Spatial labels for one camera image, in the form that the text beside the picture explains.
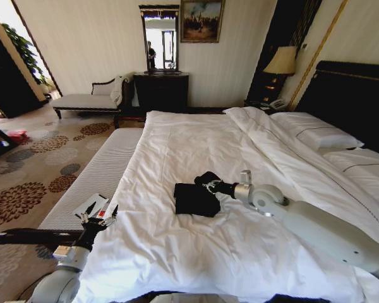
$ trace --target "black shirt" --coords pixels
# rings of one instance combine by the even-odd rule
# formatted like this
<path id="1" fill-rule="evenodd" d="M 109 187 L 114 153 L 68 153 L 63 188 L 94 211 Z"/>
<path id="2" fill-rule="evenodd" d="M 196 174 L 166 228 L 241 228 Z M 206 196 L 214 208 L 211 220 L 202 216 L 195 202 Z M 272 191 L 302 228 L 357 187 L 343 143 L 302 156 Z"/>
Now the black shirt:
<path id="1" fill-rule="evenodd" d="M 156 52 L 154 51 L 154 49 L 149 48 L 149 56 L 152 56 L 152 55 L 155 55 L 155 54 L 156 54 Z M 156 65 L 155 65 L 155 63 L 154 63 L 154 57 L 151 58 L 151 59 L 149 59 L 149 61 L 150 61 L 150 67 L 151 67 L 151 68 L 155 68 Z"/>

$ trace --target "upholstered bench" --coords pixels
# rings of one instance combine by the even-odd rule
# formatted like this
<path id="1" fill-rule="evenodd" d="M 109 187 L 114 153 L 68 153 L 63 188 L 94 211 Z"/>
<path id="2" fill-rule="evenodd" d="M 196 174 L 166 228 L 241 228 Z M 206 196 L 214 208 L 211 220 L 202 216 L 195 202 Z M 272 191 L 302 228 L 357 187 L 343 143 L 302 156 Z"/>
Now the upholstered bench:
<path id="1" fill-rule="evenodd" d="M 142 128 L 115 130 L 38 229 L 5 230 L 0 232 L 0 244 L 43 244 L 51 250 L 58 245 L 71 245 L 83 231 L 73 210 L 93 193 L 112 199 L 142 131 Z"/>
<path id="2" fill-rule="evenodd" d="M 114 112 L 115 128 L 118 128 L 117 114 L 132 105 L 135 87 L 131 76 L 112 79 L 103 83 L 92 83 L 91 95 L 75 94 L 63 96 L 50 102 L 59 119 L 61 110 L 85 112 Z"/>

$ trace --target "potted plant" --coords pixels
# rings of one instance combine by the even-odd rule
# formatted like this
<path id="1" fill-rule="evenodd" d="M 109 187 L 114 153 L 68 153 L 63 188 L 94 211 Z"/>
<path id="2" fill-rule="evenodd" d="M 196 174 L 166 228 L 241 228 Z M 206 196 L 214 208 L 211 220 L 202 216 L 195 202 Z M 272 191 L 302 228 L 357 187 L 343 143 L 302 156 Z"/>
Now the potted plant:
<path id="1" fill-rule="evenodd" d="M 49 84 L 46 81 L 43 71 L 39 66 L 37 66 L 37 60 L 34 58 L 36 55 L 29 49 L 29 45 L 33 46 L 33 44 L 24 37 L 18 35 L 16 30 L 14 28 L 11 28 L 8 24 L 2 23 L 1 25 L 5 29 L 7 36 L 14 44 L 25 65 L 27 65 L 27 68 L 31 72 L 31 75 L 33 76 L 35 82 L 40 85 L 44 93 L 48 93 L 49 89 L 47 86 Z"/>

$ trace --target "wooden dresser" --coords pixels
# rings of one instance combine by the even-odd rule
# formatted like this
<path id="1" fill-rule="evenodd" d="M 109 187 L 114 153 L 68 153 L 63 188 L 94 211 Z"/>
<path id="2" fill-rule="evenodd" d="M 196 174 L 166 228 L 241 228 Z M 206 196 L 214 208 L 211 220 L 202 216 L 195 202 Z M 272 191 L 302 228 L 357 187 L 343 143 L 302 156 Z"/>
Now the wooden dresser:
<path id="1" fill-rule="evenodd" d="M 188 73 L 136 73 L 133 78 L 143 110 L 186 112 Z"/>

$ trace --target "black headboard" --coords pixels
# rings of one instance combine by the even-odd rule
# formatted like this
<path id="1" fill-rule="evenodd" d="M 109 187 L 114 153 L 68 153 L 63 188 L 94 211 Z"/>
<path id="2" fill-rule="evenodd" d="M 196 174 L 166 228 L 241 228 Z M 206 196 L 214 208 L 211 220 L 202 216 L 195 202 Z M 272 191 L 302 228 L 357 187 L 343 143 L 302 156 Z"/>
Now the black headboard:
<path id="1" fill-rule="evenodd" d="M 379 65 L 320 61 L 295 111 L 308 112 L 379 153 Z"/>

